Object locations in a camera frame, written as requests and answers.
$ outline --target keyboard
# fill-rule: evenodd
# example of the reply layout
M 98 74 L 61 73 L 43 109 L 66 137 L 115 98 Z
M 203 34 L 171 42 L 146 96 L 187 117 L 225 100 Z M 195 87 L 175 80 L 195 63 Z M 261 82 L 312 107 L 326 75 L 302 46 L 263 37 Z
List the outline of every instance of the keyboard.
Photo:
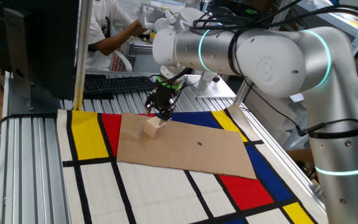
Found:
M 125 93 L 154 89 L 154 83 L 148 77 L 107 78 L 85 80 L 84 92 L 89 95 L 101 93 Z

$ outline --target wooden block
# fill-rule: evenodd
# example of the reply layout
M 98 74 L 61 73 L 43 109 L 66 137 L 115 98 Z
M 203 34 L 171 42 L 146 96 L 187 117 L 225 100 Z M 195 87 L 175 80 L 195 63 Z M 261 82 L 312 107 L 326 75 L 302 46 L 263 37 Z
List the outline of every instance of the wooden block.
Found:
M 148 119 L 144 123 L 143 132 L 150 136 L 152 139 L 159 137 L 162 134 L 163 127 L 165 125 L 164 123 L 160 126 L 160 120 L 161 119 L 158 117 Z

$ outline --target white square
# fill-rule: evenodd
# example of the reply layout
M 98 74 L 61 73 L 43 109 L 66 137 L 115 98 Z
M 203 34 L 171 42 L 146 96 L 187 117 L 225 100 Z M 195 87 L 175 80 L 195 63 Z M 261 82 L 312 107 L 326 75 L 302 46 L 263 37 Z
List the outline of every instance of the white square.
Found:
M 183 170 L 118 162 L 136 223 L 208 219 Z
M 214 217 L 236 212 L 213 174 L 193 171 L 190 173 Z
M 111 163 L 81 166 L 92 223 L 129 223 Z
M 84 223 L 80 195 L 78 193 L 77 181 L 75 179 L 75 171 L 72 167 L 64 167 L 63 175 L 65 177 L 65 185 L 68 197 L 68 207 L 70 208 L 71 221 L 75 224 Z
M 249 224 L 290 224 L 279 208 L 246 217 Z

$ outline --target black line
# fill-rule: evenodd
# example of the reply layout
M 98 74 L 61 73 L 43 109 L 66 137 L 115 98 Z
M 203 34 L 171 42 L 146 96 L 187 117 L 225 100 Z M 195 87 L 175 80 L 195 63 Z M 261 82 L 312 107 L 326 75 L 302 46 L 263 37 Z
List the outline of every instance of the black line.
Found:
M 72 119 L 73 119 L 73 115 L 72 115 L 71 111 L 67 111 L 66 129 L 67 129 L 68 143 L 70 145 L 70 151 L 71 151 L 71 156 L 73 158 L 73 161 L 78 161 L 78 154 L 77 154 L 77 150 L 75 147 L 73 130 L 71 130 Z M 75 166 L 74 172 L 75 172 L 75 180 L 77 182 L 78 195 L 80 196 L 80 202 L 81 202 L 82 214 L 84 216 L 84 222 L 86 224 L 92 224 L 91 211 L 90 211 L 90 206 L 88 203 L 88 198 L 86 197 L 85 186 L 84 186 L 84 181 L 82 178 L 81 168 L 79 166 Z
M 233 124 L 240 130 L 241 134 L 243 134 L 247 140 L 249 140 L 249 138 L 247 137 L 247 135 L 245 134 L 244 130 L 242 130 L 240 128 L 240 126 L 234 121 L 234 119 L 232 118 L 232 116 L 230 115 L 230 112 L 227 110 L 227 109 L 224 109 L 224 112 L 226 113 L 226 115 L 230 118 L 230 120 L 233 122 Z M 284 187 L 287 189 L 287 191 L 291 194 L 291 196 L 293 198 L 296 199 L 296 202 L 299 203 L 300 207 L 303 209 L 303 211 L 305 211 L 305 213 L 307 214 L 307 216 L 310 218 L 310 220 L 313 222 L 313 223 L 318 223 L 314 217 L 309 213 L 309 211 L 305 208 L 305 206 L 303 206 L 302 202 L 300 201 L 300 199 L 293 193 L 292 189 L 287 185 L 287 183 L 281 178 L 281 176 L 277 173 L 277 171 L 272 167 L 272 165 L 269 163 L 269 161 L 264 157 L 264 155 L 262 155 L 262 153 L 260 153 L 259 149 L 255 147 L 255 150 L 257 151 L 257 153 L 262 157 L 262 159 L 266 162 L 266 164 L 270 167 L 270 169 L 273 171 L 273 173 L 278 177 L 278 179 L 281 181 L 281 183 L 284 185 Z
M 209 115 L 214 119 L 214 121 L 219 126 L 219 128 L 224 130 L 224 128 L 222 127 L 221 123 L 219 123 L 219 121 L 215 118 L 214 114 L 212 114 L 212 112 L 209 112 Z
M 283 207 L 280 207 L 279 209 L 291 224 L 295 224 Z
M 305 213 L 308 215 L 308 217 L 310 218 L 310 220 L 313 223 L 318 223 L 314 217 L 312 215 L 310 215 L 309 211 L 305 208 L 305 206 L 303 206 L 303 203 L 301 202 L 301 200 L 295 195 L 295 193 L 292 191 L 292 189 L 287 185 L 287 183 L 281 178 L 281 176 L 277 173 L 277 171 L 272 167 L 272 165 L 268 162 L 268 160 L 264 157 L 264 155 L 262 155 L 262 153 L 259 152 L 259 150 L 255 147 L 256 152 L 259 154 L 260 157 L 262 157 L 262 159 L 265 161 L 265 163 L 270 167 L 270 169 L 272 170 L 272 172 L 278 177 L 278 179 L 280 180 L 280 182 L 284 185 L 284 187 L 286 188 L 286 190 L 291 194 L 291 196 L 293 198 L 296 199 L 296 202 L 299 203 L 299 206 L 303 209 L 303 211 L 305 211 Z
M 242 217 L 242 222 L 244 222 L 244 224 L 249 224 L 249 222 L 247 221 L 246 217 Z
M 270 204 L 262 205 L 262 206 L 259 206 L 259 207 L 256 207 L 256 208 L 250 208 L 250 209 L 247 209 L 247 210 L 241 210 L 241 211 L 238 211 L 238 212 L 235 212 L 235 213 L 230 213 L 230 214 L 223 215 L 223 216 L 220 216 L 220 217 L 215 217 L 213 221 L 211 221 L 211 220 L 202 220 L 202 221 L 199 221 L 199 222 L 196 222 L 196 223 L 197 224 L 202 224 L 202 223 L 226 223 L 226 222 L 234 221 L 234 220 L 237 220 L 237 219 L 243 219 L 244 217 L 249 217 L 249 216 L 252 216 L 252 215 L 258 215 L 258 214 L 261 214 L 261 213 L 264 213 L 264 212 L 268 212 L 268 211 L 271 211 L 271 210 L 282 208 L 283 206 L 286 206 L 286 205 L 289 205 L 289 204 L 292 204 L 292 203 L 295 203 L 295 202 L 297 202 L 296 199 L 291 198 L 291 199 L 288 199 L 288 200 L 285 200 L 285 201 L 282 201 L 282 202 L 270 203 Z
M 254 146 L 254 145 L 257 145 L 257 144 L 265 144 L 265 143 L 263 142 L 263 140 L 244 142 L 245 146 Z
M 194 179 L 193 179 L 193 177 L 191 176 L 191 174 L 190 174 L 189 171 L 185 170 L 185 174 L 186 174 L 187 179 L 188 179 L 189 182 L 190 182 L 191 187 L 192 187 L 193 190 L 196 192 L 196 195 L 197 195 L 197 197 L 198 197 L 198 200 L 201 202 L 201 205 L 203 206 L 206 215 L 208 216 L 208 218 L 209 218 L 210 220 L 212 220 L 212 219 L 214 218 L 214 216 L 212 215 L 211 210 L 208 208 L 208 205 L 206 204 L 205 199 L 204 199 L 203 195 L 201 194 L 201 191 L 200 191 L 200 189 L 198 188 L 196 182 L 194 181 Z
M 110 157 L 105 158 L 94 158 L 94 159 L 84 159 L 80 161 L 63 161 L 63 167 L 74 167 L 74 166 L 83 166 L 83 165 L 93 165 L 93 164 L 103 164 L 111 162 Z
M 223 111 L 226 113 L 227 117 L 229 117 L 229 119 L 233 122 L 233 124 L 240 130 L 241 134 L 244 135 L 244 137 L 246 137 L 246 139 L 247 139 L 248 141 L 250 141 L 250 138 L 248 138 L 248 135 L 247 135 L 247 134 L 240 128 L 240 126 L 234 121 L 234 119 L 233 119 L 233 117 L 231 116 L 229 110 L 224 109 Z
M 235 209 L 236 212 L 240 212 L 240 208 L 238 207 L 238 205 L 236 204 L 236 201 L 234 201 L 233 197 L 231 196 L 231 194 L 229 193 L 227 187 L 224 185 L 223 181 L 221 180 L 221 178 L 214 174 L 217 182 L 219 183 L 219 185 L 222 187 L 223 192 L 226 194 L 227 198 L 229 199 L 231 205 L 233 206 L 233 208 Z
M 130 224 L 136 224 L 135 215 L 134 215 L 134 212 L 132 211 L 132 205 L 131 205 L 131 202 L 129 201 L 128 194 L 127 194 L 127 191 L 125 189 L 124 181 L 122 181 L 121 173 L 119 172 L 119 168 L 118 168 L 118 165 L 117 165 L 117 162 L 116 162 L 117 158 L 112 153 L 110 141 L 109 141 L 109 138 L 107 136 L 106 130 L 104 128 L 101 113 L 98 113 L 98 123 L 99 123 L 100 131 L 102 133 L 104 143 L 106 145 L 106 149 L 107 149 L 108 154 L 109 154 L 109 158 L 110 158 L 110 161 L 111 161 L 111 167 L 112 167 L 112 170 L 114 171 L 114 176 L 116 178 L 119 193 L 121 194 L 122 202 L 124 203 L 124 206 L 125 206 L 125 211 L 127 213 L 128 221 L 129 221 Z
M 255 173 L 257 179 L 259 180 L 260 184 L 262 184 L 263 188 L 266 190 L 266 192 L 270 195 L 270 197 L 273 199 L 274 203 L 279 204 L 280 202 L 276 200 L 276 198 L 274 197 L 274 194 L 270 191 L 270 189 L 266 186 L 265 182 L 262 181 L 262 179 L 259 177 L 259 175 L 257 173 Z M 298 201 L 298 199 L 292 195 L 292 199 Z M 281 212 L 283 213 L 284 217 L 291 223 L 294 224 L 294 222 L 292 221 L 292 219 L 288 216 L 288 214 L 284 211 L 283 206 L 289 205 L 287 203 L 281 203 L 281 206 L 278 206 L 278 208 L 281 210 Z

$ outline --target computer monitor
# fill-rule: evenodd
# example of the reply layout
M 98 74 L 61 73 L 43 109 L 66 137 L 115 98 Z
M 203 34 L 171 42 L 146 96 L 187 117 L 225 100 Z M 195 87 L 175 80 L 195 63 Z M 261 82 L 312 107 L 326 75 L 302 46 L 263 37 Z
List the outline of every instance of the computer monitor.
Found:
M 56 113 L 72 100 L 79 0 L 0 0 L 0 67 L 9 114 Z

